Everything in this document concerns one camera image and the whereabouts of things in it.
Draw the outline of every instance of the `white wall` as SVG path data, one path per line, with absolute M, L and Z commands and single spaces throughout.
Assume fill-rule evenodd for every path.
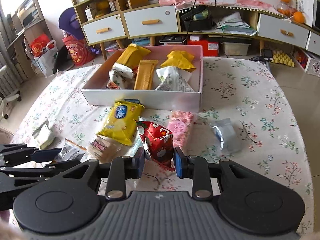
M 59 17 L 61 13 L 73 7 L 71 0 L 38 0 L 45 22 L 49 28 L 52 38 L 57 42 L 60 49 L 63 46 L 62 30 L 59 29 Z

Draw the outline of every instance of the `red box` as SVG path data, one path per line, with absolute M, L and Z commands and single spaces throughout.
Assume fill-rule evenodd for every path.
M 188 45 L 200 45 L 203 48 L 204 57 L 218 57 L 219 56 L 219 42 L 217 41 L 187 41 Z

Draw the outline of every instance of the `pink snack package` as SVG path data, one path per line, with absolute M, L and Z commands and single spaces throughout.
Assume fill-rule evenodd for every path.
M 173 146 L 180 147 L 186 154 L 187 141 L 192 129 L 194 114 L 191 112 L 173 111 L 167 126 L 173 134 Z

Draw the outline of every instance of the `purple hat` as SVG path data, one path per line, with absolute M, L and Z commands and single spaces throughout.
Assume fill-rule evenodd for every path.
M 76 12 L 73 7 L 66 9 L 59 18 L 59 28 L 75 36 L 78 40 L 84 39 L 80 23 L 76 20 Z

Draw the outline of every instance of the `pink label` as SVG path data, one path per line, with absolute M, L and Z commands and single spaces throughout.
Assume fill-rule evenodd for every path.
M 182 121 L 170 121 L 168 125 L 168 129 L 175 134 L 181 134 L 187 131 L 187 126 L 184 122 Z

